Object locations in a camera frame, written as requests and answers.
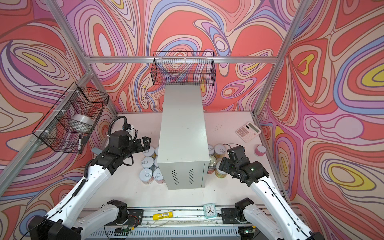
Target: pink calculator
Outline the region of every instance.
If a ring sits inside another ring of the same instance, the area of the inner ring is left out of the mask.
[[[249,142],[259,135],[261,131],[253,123],[247,122],[244,126],[237,129],[236,133],[244,142]]]

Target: yellow connector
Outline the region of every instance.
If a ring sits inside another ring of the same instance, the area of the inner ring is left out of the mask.
[[[159,219],[168,218],[168,217],[173,217],[173,213],[172,212],[164,212],[162,214],[154,214],[152,216],[152,219],[153,220],[159,220]]]

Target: teal alarm clock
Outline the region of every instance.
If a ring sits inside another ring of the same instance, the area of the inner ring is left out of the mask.
[[[216,211],[215,204],[205,204],[203,206],[203,208],[204,208],[205,218],[217,217],[217,211]]]

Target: wire basket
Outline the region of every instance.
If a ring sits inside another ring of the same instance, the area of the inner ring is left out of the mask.
[[[43,131],[36,130],[36,127],[32,133],[55,152],[82,153],[108,100],[106,93],[77,86],[68,102],[55,110],[58,113],[53,121]]]
[[[212,51],[154,51],[153,85],[215,84],[216,67]]]

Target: gray box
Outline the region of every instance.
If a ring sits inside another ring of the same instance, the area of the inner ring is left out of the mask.
[[[168,189],[205,187],[209,162],[200,86],[166,85],[157,164]]]

